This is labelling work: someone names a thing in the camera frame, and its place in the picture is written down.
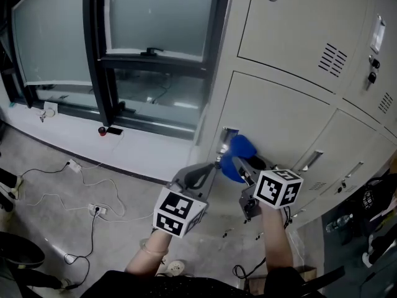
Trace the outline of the blue wiping cloth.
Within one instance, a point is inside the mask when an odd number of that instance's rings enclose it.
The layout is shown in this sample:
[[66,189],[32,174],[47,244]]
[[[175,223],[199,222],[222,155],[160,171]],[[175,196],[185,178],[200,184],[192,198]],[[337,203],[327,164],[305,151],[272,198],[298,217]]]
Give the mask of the blue wiping cloth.
[[236,160],[238,157],[257,157],[256,154],[256,148],[244,135],[236,135],[231,139],[229,149],[221,157],[221,172],[232,181],[237,183],[245,183],[245,181],[238,174],[238,164]]

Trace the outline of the clear water bottle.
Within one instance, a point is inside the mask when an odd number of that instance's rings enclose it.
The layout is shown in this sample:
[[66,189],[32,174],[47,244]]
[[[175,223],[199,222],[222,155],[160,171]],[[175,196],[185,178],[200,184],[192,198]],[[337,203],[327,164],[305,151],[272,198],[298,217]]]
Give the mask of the clear water bottle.
[[343,226],[345,226],[347,223],[349,223],[353,219],[354,215],[353,214],[348,214],[348,215],[343,215],[339,217],[338,219],[330,222],[326,226],[326,232],[331,233]]

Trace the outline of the black round stool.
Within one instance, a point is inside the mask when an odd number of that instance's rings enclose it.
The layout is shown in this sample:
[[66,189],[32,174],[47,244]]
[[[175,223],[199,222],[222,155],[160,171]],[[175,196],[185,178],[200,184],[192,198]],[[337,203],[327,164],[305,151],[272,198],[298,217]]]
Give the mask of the black round stool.
[[45,254],[26,238],[0,232],[0,258],[18,269],[34,269],[43,264]]

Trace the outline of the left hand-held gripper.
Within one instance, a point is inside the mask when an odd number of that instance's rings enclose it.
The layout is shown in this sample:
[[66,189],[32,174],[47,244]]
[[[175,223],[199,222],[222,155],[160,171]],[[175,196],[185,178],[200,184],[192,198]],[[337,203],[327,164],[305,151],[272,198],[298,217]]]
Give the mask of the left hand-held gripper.
[[164,186],[156,201],[153,227],[182,238],[202,220],[216,168],[214,163],[198,163],[180,169]]

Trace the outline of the wooden pallet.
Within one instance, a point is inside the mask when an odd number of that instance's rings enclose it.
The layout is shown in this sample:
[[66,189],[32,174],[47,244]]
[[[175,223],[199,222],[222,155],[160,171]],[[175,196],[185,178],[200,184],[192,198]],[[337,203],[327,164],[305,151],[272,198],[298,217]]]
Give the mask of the wooden pallet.
[[[299,266],[295,268],[304,281],[311,281],[317,278],[317,269],[311,266]],[[243,282],[243,289],[254,296],[263,295],[267,275],[250,276]]]

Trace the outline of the black window frame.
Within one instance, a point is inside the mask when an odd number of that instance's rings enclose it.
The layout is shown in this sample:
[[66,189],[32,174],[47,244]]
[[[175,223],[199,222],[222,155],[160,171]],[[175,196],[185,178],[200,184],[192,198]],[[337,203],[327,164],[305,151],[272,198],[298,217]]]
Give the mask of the black window frame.
[[190,140],[208,104],[229,0],[213,0],[209,44],[203,61],[161,56],[109,55],[104,0],[83,0],[83,27],[90,86],[26,86],[17,62],[12,8],[20,0],[0,0],[0,78],[12,104],[43,108],[55,102],[62,114]]

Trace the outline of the black printed tote bag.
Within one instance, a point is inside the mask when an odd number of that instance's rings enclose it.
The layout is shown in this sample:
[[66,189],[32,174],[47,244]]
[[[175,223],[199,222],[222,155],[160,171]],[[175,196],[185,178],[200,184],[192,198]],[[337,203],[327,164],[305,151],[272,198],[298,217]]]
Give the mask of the black printed tote bag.
[[362,195],[362,216],[372,219],[383,212],[391,203],[397,190],[397,173],[370,179]]

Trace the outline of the grey metal locker cabinet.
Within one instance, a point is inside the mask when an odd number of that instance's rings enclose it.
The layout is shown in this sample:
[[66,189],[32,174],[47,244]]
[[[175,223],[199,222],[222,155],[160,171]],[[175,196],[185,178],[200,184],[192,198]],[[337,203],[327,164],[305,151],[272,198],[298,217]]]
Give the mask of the grey metal locker cabinet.
[[332,209],[397,151],[397,0],[231,0],[201,129],[210,153],[234,72],[281,84],[336,108],[294,172],[296,229]]

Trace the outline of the person's right forearm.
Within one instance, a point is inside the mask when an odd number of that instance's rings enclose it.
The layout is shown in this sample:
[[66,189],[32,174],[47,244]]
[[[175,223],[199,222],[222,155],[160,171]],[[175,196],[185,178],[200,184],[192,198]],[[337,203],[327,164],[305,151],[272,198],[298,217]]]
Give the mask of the person's right forearm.
[[266,204],[261,204],[260,208],[267,271],[293,267],[292,250],[285,233],[281,212]]

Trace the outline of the person's white shoe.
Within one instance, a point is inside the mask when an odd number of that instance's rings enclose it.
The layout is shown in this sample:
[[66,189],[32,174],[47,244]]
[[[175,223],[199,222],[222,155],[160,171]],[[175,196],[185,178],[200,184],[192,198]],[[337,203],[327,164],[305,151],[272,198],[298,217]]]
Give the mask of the person's white shoe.
[[166,272],[171,276],[180,276],[185,270],[183,261],[175,260],[168,264]]

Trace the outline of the person's left forearm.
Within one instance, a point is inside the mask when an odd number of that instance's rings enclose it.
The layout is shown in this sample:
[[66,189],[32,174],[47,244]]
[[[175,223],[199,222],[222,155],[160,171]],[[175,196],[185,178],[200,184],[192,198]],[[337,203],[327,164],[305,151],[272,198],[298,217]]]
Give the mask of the person's left forearm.
[[125,268],[126,273],[149,278],[156,275],[163,258],[168,253],[172,235],[162,231],[153,230],[149,238],[143,242],[138,252]]

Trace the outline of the grey metal locker door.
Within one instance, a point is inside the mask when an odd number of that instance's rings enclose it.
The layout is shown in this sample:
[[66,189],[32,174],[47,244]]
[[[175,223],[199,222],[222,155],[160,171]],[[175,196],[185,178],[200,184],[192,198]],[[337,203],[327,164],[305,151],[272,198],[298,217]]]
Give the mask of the grey metal locker door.
[[210,157],[216,157],[226,127],[247,137],[269,161],[297,169],[335,113],[336,108],[295,89],[234,72]]

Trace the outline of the small frosted window panel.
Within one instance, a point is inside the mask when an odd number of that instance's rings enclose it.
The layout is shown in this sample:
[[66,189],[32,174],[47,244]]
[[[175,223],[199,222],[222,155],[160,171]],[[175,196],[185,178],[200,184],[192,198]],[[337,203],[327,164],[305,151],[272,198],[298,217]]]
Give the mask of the small frosted window panel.
[[213,0],[104,0],[106,52],[201,62]]

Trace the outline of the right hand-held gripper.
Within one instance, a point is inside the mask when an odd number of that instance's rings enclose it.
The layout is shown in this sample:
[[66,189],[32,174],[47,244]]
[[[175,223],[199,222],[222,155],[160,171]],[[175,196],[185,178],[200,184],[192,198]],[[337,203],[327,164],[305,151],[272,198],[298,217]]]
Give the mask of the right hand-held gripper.
[[261,214],[259,204],[282,209],[295,203],[303,185],[299,175],[262,157],[238,157],[236,162],[238,174],[250,185],[239,199],[247,221]]

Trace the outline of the person's black top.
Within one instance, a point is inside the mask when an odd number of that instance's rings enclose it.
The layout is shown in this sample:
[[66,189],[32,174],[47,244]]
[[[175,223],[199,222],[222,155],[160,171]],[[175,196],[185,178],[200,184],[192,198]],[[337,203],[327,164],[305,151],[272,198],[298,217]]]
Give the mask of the person's black top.
[[[272,270],[261,298],[300,298],[303,278],[294,268]],[[81,298],[255,298],[251,293],[212,278],[155,276],[141,279],[107,271]]]

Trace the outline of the large frosted window panel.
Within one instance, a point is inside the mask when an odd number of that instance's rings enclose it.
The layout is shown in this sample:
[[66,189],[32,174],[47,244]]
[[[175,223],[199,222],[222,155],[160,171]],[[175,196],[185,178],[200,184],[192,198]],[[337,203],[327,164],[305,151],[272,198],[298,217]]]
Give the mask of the large frosted window panel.
[[90,86],[83,0],[20,0],[12,8],[17,62],[26,86]]

